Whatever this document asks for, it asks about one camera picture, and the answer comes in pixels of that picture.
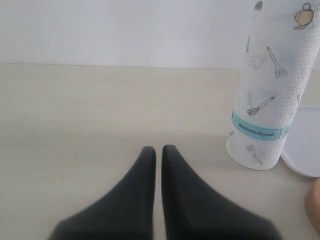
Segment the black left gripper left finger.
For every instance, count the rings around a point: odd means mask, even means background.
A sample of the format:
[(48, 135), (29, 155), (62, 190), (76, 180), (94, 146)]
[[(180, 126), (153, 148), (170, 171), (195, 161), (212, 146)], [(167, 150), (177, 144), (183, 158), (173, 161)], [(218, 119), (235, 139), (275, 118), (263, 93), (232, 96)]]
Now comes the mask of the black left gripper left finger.
[(152, 240), (156, 151), (142, 148), (137, 160), (101, 199), (60, 221), (50, 240)]

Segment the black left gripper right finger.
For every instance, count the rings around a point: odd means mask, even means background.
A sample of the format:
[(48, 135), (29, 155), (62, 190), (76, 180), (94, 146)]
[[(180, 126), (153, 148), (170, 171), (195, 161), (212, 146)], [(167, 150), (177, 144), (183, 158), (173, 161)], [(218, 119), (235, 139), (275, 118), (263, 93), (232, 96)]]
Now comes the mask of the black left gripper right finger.
[(211, 188), (174, 145), (162, 149), (161, 191), (168, 240), (272, 239), (268, 220)]

